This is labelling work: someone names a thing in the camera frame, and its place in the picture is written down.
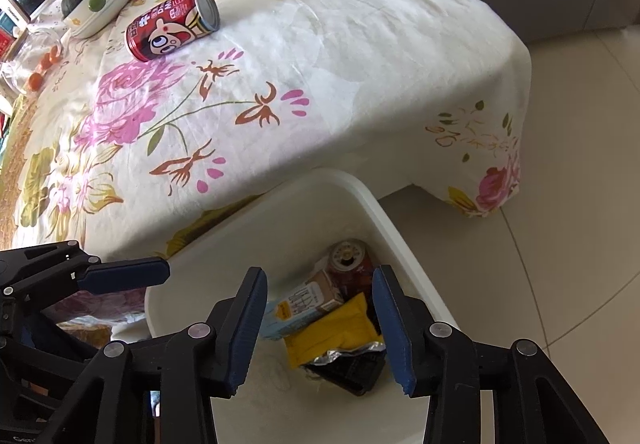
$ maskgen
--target beige floor tile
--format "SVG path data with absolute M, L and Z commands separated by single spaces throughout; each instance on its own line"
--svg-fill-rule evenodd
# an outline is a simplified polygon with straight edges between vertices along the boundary
M 511 346 L 544 336 L 533 296 L 501 214 L 465 218 L 416 187 L 381 201 L 463 331 Z
M 640 88 L 640 26 L 599 30 L 597 35 L 620 62 L 636 88 Z
M 551 358 L 611 444 L 640 440 L 640 278 L 551 345 Z
M 504 212 L 553 342 L 640 270 L 640 94 L 592 33 L 531 53 L 522 189 Z

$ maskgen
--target blue gripper pad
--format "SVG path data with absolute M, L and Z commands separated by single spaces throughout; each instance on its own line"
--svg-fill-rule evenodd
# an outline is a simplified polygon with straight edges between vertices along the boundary
M 234 305 L 231 306 L 222 333 L 216 342 L 226 346 L 225 332 L 232 331 L 228 340 L 228 363 L 225 383 L 231 395 L 244 384 L 249 371 L 260 324 L 267 305 L 267 275 L 261 268 L 252 267 L 247 273 Z
M 77 281 L 80 290 L 98 295 L 160 285 L 169 274 L 169 264 L 154 257 L 94 265 Z
M 377 268 L 373 274 L 372 287 L 373 304 L 380 322 L 382 335 L 385 338 L 386 354 L 389 358 L 394 378 L 402 386 L 404 393 L 411 395 L 417 382 L 414 372 L 412 343 L 409 334 L 405 330 L 405 324 L 396 304 L 394 294 L 381 268 Z

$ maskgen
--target silver foil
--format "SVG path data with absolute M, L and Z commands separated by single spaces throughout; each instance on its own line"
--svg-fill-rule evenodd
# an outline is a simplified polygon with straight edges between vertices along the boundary
M 307 364 L 317 364 L 319 366 L 322 366 L 323 364 L 333 363 L 337 358 L 354 358 L 355 356 L 366 354 L 367 352 L 382 352 L 383 350 L 386 350 L 385 344 L 374 341 L 372 343 L 364 345 L 363 347 L 356 348 L 355 350 L 329 350 L 322 356 L 315 358 L 313 361 L 310 361 Z

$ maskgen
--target cartoon eye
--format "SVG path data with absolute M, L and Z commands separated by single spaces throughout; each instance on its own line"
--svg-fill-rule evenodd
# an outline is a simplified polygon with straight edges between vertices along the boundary
M 168 40 L 166 36 L 158 36 L 156 39 L 151 41 L 151 46 L 154 48 L 161 48 L 167 44 Z

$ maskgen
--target tile grout line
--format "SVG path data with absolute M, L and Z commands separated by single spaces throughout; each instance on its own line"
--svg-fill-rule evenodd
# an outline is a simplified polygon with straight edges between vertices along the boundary
M 580 325 L 582 325 L 585 321 L 587 321 L 588 319 L 590 319 L 591 317 L 593 317 L 594 315 L 596 315 L 598 312 L 600 312 L 600 310 L 602 310 L 604 307 L 606 307 L 607 304 L 609 304 L 610 302 L 612 302 L 616 296 L 618 296 L 618 294 L 620 294 L 625 288 L 627 288 L 629 285 L 631 285 L 631 283 L 633 282 L 633 280 L 635 280 L 638 276 L 640 276 L 640 270 L 638 272 L 636 272 L 633 277 L 627 281 L 620 290 L 618 290 L 618 292 L 616 292 L 615 294 L 613 294 L 613 296 L 611 296 L 608 300 L 606 300 L 606 302 L 604 302 L 602 305 L 600 305 L 598 308 L 596 308 L 596 310 L 594 310 L 591 314 L 589 314 L 585 319 L 583 319 L 582 321 L 580 321 L 579 323 L 576 323 L 573 327 L 571 327 L 570 329 L 568 329 L 564 334 L 562 334 L 561 336 L 556 337 L 556 339 L 554 339 L 553 341 L 551 341 L 549 343 L 550 345 L 553 345 L 554 343 L 557 343 L 559 340 L 561 340 L 562 338 L 565 337 L 565 335 L 567 335 L 569 332 L 574 331 L 575 329 L 577 329 Z
M 609 55 L 614 59 L 614 61 L 616 62 L 616 64 L 620 67 L 620 69 L 622 69 L 623 72 L 625 72 L 626 78 L 628 78 L 629 82 L 631 83 L 631 85 L 636 88 L 636 91 L 638 93 L 640 93 L 640 88 L 638 88 L 638 86 L 636 86 L 636 82 L 631 78 L 631 75 L 629 75 L 629 72 L 626 71 L 626 68 L 622 65 L 622 63 L 620 62 L 620 60 L 616 57 L 616 55 L 611 52 L 609 45 L 607 45 L 606 42 L 604 42 L 604 40 L 600 37 L 600 35 L 594 31 L 594 34 L 596 34 L 596 37 L 598 38 L 598 41 L 600 41 L 600 43 L 602 43 L 602 45 L 605 47 L 606 51 L 609 53 Z
M 524 274 L 527 277 L 527 283 L 529 283 L 529 289 L 531 291 L 531 295 L 533 296 L 533 303 L 536 305 L 536 311 L 538 312 L 538 319 L 540 320 L 540 326 L 542 327 L 542 336 L 545 338 L 545 348 L 549 352 L 549 358 L 550 358 L 551 351 L 549 350 L 549 340 L 546 338 L 545 324 L 542 321 L 542 313 L 540 313 L 540 307 L 538 305 L 538 299 L 536 298 L 536 293 L 533 291 L 533 285 L 531 284 L 531 278 L 529 277 L 529 271 L 527 270 L 527 265 L 524 263 L 524 258 L 522 257 L 522 253 L 520 252 L 518 241 L 516 240 L 516 237 L 513 234 L 513 230 L 511 229 L 509 220 L 507 219 L 507 215 L 504 213 L 504 209 L 502 207 L 500 208 L 500 213 L 504 218 L 504 223 L 507 224 L 507 229 L 511 234 L 511 239 L 513 240 L 513 244 L 516 247 L 516 252 L 518 252 L 518 257 L 520 258 L 520 263 L 522 264 L 522 268 L 524 269 Z

